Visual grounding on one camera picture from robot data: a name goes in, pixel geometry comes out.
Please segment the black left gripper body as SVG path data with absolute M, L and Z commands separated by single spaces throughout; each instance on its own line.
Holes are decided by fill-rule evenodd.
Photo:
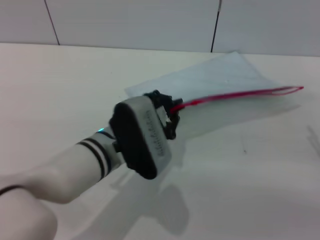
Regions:
M 171 110 L 175 105 L 171 96 L 162 94 L 158 90 L 144 93 L 143 96 L 151 100 L 162 125 L 168 125 L 174 122 Z

